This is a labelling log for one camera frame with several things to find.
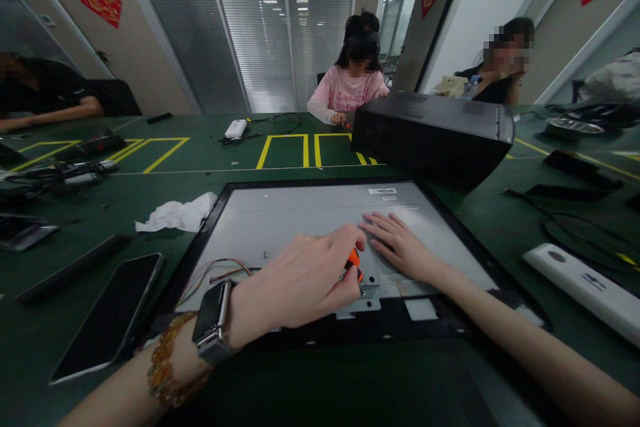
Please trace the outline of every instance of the smartwatch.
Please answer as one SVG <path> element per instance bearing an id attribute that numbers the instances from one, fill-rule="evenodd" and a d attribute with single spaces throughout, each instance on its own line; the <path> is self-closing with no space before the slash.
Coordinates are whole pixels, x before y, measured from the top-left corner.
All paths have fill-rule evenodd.
<path id="1" fill-rule="evenodd" d="M 229 347 L 223 329 L 229 316 L 233 280 L 220 282 L 207 291 L 200 304 L 200 312 L 193 329 L 193 343 L 198 347 L 198 357 L 215 367 L 237 353 Z"/>

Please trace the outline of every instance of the label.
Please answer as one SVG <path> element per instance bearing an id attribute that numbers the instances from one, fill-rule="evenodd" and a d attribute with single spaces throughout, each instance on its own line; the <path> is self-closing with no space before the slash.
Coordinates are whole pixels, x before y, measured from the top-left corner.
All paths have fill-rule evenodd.
<path id="1" fill-rule="evenodd" d="M 369 189 L 369 193 L 377 195 L 378 193 L 398 193 L 396 189 Z"/>

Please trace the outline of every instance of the person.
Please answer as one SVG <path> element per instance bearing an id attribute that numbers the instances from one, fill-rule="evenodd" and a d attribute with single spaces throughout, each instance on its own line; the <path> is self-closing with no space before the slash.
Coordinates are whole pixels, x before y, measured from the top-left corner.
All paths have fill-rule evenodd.
<path id="1" fill-rule="evenodd" d="M 74 70 L 12 52 L 0 52 L 0 99 L 0 131 L 104 114 L 95 92 Z M 32 115 L 7 118 L 24 112 Z"/>
<path id="2" fill-rule="evenodd" d="M 342 280 L 336 280 L 353 246 L 365 249 L 368 232 L 376 251 L 405 275 L 449 296 L 540 383 L 576 425 L 640 425 L 636 395 L 440 260 L 393 213 L 363 217 L 361 230 L 345 225 L 323 237 L 297 236 L 267 266 L 233 288 L 224 327 L 229 347 L 241 348 L 278 327 L 302 326 L 359 299 L 357 267 L 351 266 Z M 165 337 L 173 339 L 173 350 L 167 350 L 171 367 L 166 369 L 173 372 L 177 388 L 211 370 L 191 341 L 195 321 L 192 318 Z M 60 426 L 142 426 L 157 421 L 171 401 L 161 403 L 147 386 L 156 347 L 149 346 L 128 361 Z"/>
<path id="3" fill-rule="evenodd" d="M 345 26 L 345 38 L 338 60 L 326 72 L 307 109 L 327 125 L 345 125 L 344 112 L 356 110 L 389 89 L 378 63 L 380 22 L 370 12 L 352 15 Z"/>
<path id="4" fill-rule="evenodd" d="M 527 51 L 532 47 L 533 21 L 527 17 L 514 18 L 500 27 L 500 34 L 493 36 L 484 50 L 482 63 L 456 72 L 455 76 L 470 80 L 480 75 L 475 101 L 517 105 L 529 62 Z"/>

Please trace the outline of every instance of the white remote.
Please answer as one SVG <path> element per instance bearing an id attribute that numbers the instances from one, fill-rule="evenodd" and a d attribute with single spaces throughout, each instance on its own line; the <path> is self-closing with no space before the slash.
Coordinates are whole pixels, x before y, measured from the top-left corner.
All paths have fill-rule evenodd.
<path id="1" fill-rule="evenodd" d="M 553 244 L 542 244 L 522 258 L 640 348 L 640 299 Z"/>
<path id="2" fill-rule="evenodd" d="M 225 132 L 225 137 L 228 139 L 242 137 L 242 133 L 247 127 L 246 120 L 234 120 Z"/>

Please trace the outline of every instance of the black shirt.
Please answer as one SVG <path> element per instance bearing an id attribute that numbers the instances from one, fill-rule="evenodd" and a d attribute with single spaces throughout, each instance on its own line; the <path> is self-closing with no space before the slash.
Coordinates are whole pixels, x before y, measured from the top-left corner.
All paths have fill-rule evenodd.
<path id="1" fill-rule="evenodd" d="M 75 107 L 84 97 L 96 96 L 86 79 L 60 62 L 35 58 L 20 62 L 38 79 L 40 91 L 15 78 L 0 79 L 0 112 L 38 115 Z"/>
<path id="2" fill-rule="evenodd" d="M 478 75 L 478 70 L 482 67 L 482 63 L 477 67 L 464 70 L 455 74 L 456 77 L 466 77 L 471 80 L 471 77 Z M 482 92 L 478 93 L 473 99 L 475 101 L 484 101 L 487 103 L 504 103 L 507 100 L 509 88 L 513 83 L 511 76 L 491 82 Z"/>

